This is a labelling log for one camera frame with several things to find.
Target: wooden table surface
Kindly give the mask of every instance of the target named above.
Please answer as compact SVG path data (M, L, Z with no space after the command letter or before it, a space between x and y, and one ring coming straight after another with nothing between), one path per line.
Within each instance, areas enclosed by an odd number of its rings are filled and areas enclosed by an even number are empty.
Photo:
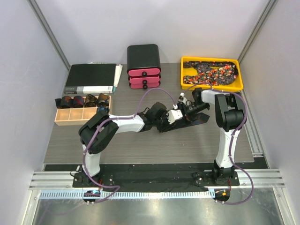
M136 112L145 90L133 90L128 85L126 65L119 85L112 95L112 113L131 115ZM161 85L177 99L180 87L180 64L163 63ZM191 91L186 97L193 100ZM168 95L159 90L151 91L144 99L140 112L157 101L172 107ZM101 163L212 163L218 153L220 131L215 121L215 109L204 110L210 116L207 123L160 134L155 127L142 133L127 132L115 135L101 154ZM82 163L82 145L78 135L81 126L57 126L54 124L44 163ZM253 162L251 148L245 129L242 129L235 151L236 162Z

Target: metal frame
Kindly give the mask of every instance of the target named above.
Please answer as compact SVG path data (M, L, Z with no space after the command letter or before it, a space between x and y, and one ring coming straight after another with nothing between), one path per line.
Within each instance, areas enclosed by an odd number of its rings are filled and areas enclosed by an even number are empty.
M249 169L255 188L284 188L284 182L278 169ZM232 188L251 188L248 176L241 170L236 170L240 186ZM94 190L89 188L72 187L73 177L70 171L66 172L34 172L29 190ZM228 186L209 187L211 189L228 188Z
M52 43L52 45L53 45L54 49L56 50L58 56L60 57L61 61L63 62L63 64L67 68L67 70L69 70L71 68L71 66L70 66L63 50L61 49L60 44L56 40L56 37L53 34L53 32L52 32L47 20L45 19L41 9L39 8L37 2L35 0L27 0L27 1L28 1L29 5L31 6L34 14L37 16L37 19L41 23L46 35L48 36L50 42Z
M32 224L34 216L37 211L37 207L38 207L38 200L39 200L41 191L34 190L34 191L30 191L30 192L31 192L31 195L29 197L29 201L28 201L28 204L26 207L22 225L31 225Z
M287 200L285 188L273 188L274 195L279 206L282 219L286 225L299 224L292 214L292 210Z
M261 16L259 17L256 25L254 26L254 29L252 30L243 50L240 53L240 56L238 57L238 61L239 63L241 63L244 59L244 57L246 56L249 48L251 47L254 39L256 38L256 36L258 35L259 31L261 30L261 28L263 27L264 23L266 22L266 19L268 18L268 16L270 15L272 9L275 7L276 3L278 0L269 0L266 7L264 8Z
M242 97L245 100L247 107L248 107L248 117L247 122L245 124L246 133L248 136L249 144L253 153L254 157L259 157L264 155L263 145L261 139L259 137L256 125L254 123L253 115L249 108L249 103L246 97L244 90L241 91Z

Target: black mounting plate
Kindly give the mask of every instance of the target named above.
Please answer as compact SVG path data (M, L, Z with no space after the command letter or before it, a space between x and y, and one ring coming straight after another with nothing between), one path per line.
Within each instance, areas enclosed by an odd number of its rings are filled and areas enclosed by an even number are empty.
M101 172L93 179L106 186L120 185L119 191L124 192L196 192L207 191L209 187L228 186L228 181L216 184L209 171L197 170L191 166L160 167L157 164L131 165L123 170L108 170L105 165L101 165ZM240 185L236 172L230 181L231 186ZM97 185L80 169L74 174L73 187L97 188Z

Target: wooden compartment box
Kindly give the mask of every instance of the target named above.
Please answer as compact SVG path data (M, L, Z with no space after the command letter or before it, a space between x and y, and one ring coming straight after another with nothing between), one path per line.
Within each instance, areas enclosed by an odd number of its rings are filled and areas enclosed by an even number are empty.
M109 96L109 113L112 113L112 97ZM54 122L59 126L84 125L92 118L98 107L58 109Z

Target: purple cable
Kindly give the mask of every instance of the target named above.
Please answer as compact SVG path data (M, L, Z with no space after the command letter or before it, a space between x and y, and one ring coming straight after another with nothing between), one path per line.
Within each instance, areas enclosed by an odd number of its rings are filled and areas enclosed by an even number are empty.
M190 86L188 89L186 89L183 94L185 94L188 90L190 90L191 88L197 86L197 85L203 85L203 84L208 84L210 86L210 89L212 90L212 85L211 83L208 83L208 82L202 82L202 83L196 83L196 84L193 84L192 86Z
M245 107L244 119L238 125L238 127L235 128L235 130L232 133L232 137L230 139L230 144L229 144L229 159L230 159L230 161L231 161L231 163L232 163L232 165L234 167L236 167L237 169L243 171L248 176L248 178L250 180L250 183L251 183L251 192L250 192L249 196L246 199L244 199L243 201L241 201L241 202L222 202L220 200L217 200L218 203L222 203L222 204L226 204L226 205L239 205L239 204L243 204L243 203L245 203L246 201L248 201L252 197L253 192L254 192L254 184L253 184L253 180L252 180L251 176L249 175L249 173L246 170L244 170L243 168L241 168L238 165L236 165L235 162L233 161L233 158L232 158L232 147L233 147L233 141L234 141L234 134L235 134L235 132L238 131L239 129L241 129L241 127L246 123L247 116L248 116L247 104L246 104L245 100L240 95L238 95L237 93L231 92L231 91L223 91L223 90L213 89L211 83L208 83L208 82L202 82L202 83L194 84L194 85L190 86L188 89L186 89L183 93L187 92L189 89L193 88L194 86L202 85L202 84L209 84L210 85L210 89L212 91L215 91L215 92L226 93L226 94L233 94L234 96L237 96L243 102L243 104L244 104L244 107Z
M114 117L114 118L108 118L108 119L104 120L104 121L97 127L97 129L96 129L94 135L92 136L90 142L89 142L88 145L86 146L86 149L83 151L82 165L83 165L84 170L85 170L85 173L87 174L87 176L89 177L89 179L90 179L94 184L96 184L96 185L99 186L99 187L102 187L102 188L115 188L115 190L114 190L111 194L109 194L107 197L105 197L105 198L103 198L103 199L100 199L100 200L97 200L97 201L95 201L94 203L101 203L101 202L107 200L109 197L111 197L112 195L114 195L114 194L120 189L120 186L119 186L119 185L115 185L115 186L106 186L106 185L102 185L102 184L99 184L98 182L94 181L94 179L91 177L91 175L90 175L88 169L86 168L86 163L85 163L85 156L86 156L88 150L90 149L90 147L91 147L92 143L94 142L94 140L95 140L97 134L99 133L100 129L104 126L105 123L107 123L107 122L109 122L109 121L111 121L111 120L131 120L131 119L133 119L133 118L137 115L137 113L138 113L138 111L139 111L139 109L140 109L140 107L141 107L141 103L142 103L142 101L144 100L145 96L146 96L150 91L153 91L153 90L162 90L162 91L164 91L168 96L170 96L170 98L172 99L174 105L176 105L176 101L174 100L174 98L171 96L171 94L170 94L168 91L166 91L166 90L164 90L164 89L162 89L162 88L153 88L153 89L150 89L150 90L146 91L145 94L142 96L142 98L141 98L141 100L140 100L140 103L139 103L139 105L138 105L138 108L137 108L135 114L134 114L132 117Z

